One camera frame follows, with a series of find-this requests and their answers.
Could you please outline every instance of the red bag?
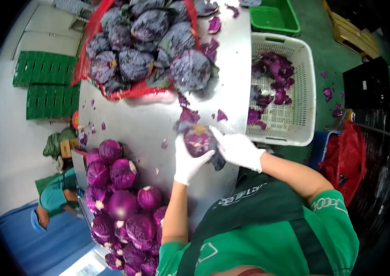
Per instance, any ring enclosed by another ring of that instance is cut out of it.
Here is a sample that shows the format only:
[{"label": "red bag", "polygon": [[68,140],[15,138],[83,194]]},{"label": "red bag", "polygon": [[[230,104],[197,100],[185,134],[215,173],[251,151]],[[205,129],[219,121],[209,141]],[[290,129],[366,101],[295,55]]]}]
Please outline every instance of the red bag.
[{"label": "red bag", "polygon": [[[195,6],[194,6],[192,0],[183,0],[183,2],[186,5],[187,14],[189,15],[189,18],[191,20],[192,29],[194,30],[195,49],[200,49],[199,38],[198,38],[198,28],[197,28],[197,12],[195,10]],[[94,36],[94,34],[101,32],[100,19],[103,16],[103,14],[109,8],[111,8],[113,3],[114,3],[114,0],[101,1],[100,5],[98,6],[98,8],[95,10],[95,12],[92,14],[91,18],[89,19],[89,22],[86,24],[86,28],[84,31],[89,36],[87,37],[87,40],[84,42],[83,48],[81,49],[80,59],[75,66],[71,85],[75,85],[80,80],[89,79],[92,81],[92,83],[95,86],[97,86],[100,89],[101,95],[110,101],[119,101],[123,98],[135,98],[135,97],[140,97],[140,96],[152,94],[152,93],[157,94],[157,93],[166,92],[171,87],[167,87],[167,88],[149,87],[146,84],[146,82],[144,80],[142,80],[142,81],[138,81],[138,82],[133,83],[130,90],[119,91],[119,92],[111,93],[110,95],[106,95],[104,93],[103,85],[101,83],[96,82],[95,80],[92,80],[91,74],[90,74],[91,59],[86,54],[86,45],[87,45],[87,42]]]},{"label": "red bag", "polygon": [[343,123],[341,135],[330,136],[318,171],[341,192],[345,206],[348,206],[366,173],[366,153],[364,136],[359,126],[349,120]]}]

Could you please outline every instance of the green bag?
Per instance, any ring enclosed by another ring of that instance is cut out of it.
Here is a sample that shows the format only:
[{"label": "green bag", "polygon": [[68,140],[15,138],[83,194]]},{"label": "green bag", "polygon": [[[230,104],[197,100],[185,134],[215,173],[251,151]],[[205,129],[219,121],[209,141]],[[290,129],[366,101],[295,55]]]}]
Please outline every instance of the green bag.
[{"label": "green bag", "polygon": [[73,138],[76,138],[75,132],[69,127],[62,130],[61,133],[57,132],[49,135],[43,155],[51,156],[52,159],[57,160],[58,156],[61,155],[60,142]]}]

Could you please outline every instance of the hand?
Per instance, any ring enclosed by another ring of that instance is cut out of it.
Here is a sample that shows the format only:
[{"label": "hand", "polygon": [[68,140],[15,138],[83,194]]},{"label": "hand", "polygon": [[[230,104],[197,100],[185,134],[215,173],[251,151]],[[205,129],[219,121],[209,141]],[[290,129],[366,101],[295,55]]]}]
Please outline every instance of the hand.
[{"label": "hand", "polygon": [[261,173],[261,155],[265,149],[257,148],[244,134],[223,135],[217,128],[210,126],[210,131],[218,140],[218,150],[225,161],[246,167]]},{"label": "hand", "polygon": [[201,168],[201,166],[209,161],[214,155],[215,151],[208,151],[204,155],[194,158],[187,151],[186,144],[184,143],[184,137],[182,134],[178,135],[175,140],[176,149],[176,169],[174,180],[181,184],[189,186],[189,181]]}]

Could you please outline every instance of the wooden pallet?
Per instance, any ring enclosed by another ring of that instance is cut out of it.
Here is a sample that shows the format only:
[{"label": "wooden pallet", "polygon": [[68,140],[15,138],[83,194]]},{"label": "wooden pallet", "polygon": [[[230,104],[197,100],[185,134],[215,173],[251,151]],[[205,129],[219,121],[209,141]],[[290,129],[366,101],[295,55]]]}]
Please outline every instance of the wooden pallet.
[{"label": "wooden pallet", "polygon": [[380,56],[374,37],[367,29],[360,30],[347,19],[332,12],[325,0],[322,5],[330,18],[335,41],[368,60]]}]

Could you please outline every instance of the dark green apron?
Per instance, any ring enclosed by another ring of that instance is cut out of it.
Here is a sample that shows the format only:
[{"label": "dark green apron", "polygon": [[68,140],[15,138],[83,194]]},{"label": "dark green apron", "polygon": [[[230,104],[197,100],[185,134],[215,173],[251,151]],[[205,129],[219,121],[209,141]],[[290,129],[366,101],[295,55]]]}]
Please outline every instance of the dark green apron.
[{"label": "dark green apron", "polygon": [[237,183],[234,196],[215,202],[204,215],[181,258],[177,276],[194,274],[204,240],[241,226],[280,221],[290,222],[310,274],[333,275],[324,249],[304,218],[302,199],[288,184],[242,168]]}]

